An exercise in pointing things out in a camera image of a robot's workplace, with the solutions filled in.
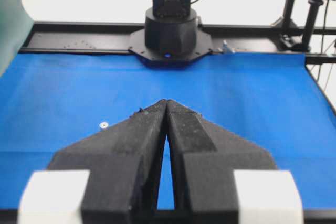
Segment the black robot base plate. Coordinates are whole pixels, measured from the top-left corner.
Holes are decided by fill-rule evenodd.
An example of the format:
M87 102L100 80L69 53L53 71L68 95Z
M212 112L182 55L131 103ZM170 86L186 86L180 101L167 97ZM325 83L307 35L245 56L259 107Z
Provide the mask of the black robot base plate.
M133 32L128 50L149 66L183 66L213 52L211 36L200 30L181 34L146 35L144 29Z

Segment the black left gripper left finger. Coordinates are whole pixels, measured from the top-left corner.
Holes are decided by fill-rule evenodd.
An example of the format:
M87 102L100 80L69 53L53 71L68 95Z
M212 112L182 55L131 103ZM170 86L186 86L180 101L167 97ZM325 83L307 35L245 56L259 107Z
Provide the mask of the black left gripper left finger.
M90 172L81 204L84 223L131 223L157 207L166 100L57 151L49 170Z

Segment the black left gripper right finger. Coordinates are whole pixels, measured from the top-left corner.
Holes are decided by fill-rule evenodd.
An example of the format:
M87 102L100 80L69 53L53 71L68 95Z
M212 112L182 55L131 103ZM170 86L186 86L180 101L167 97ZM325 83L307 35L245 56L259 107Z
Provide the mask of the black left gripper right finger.
M273 157L176 101L166 112L175 208L190 223L238 223L234 170L276 170Z

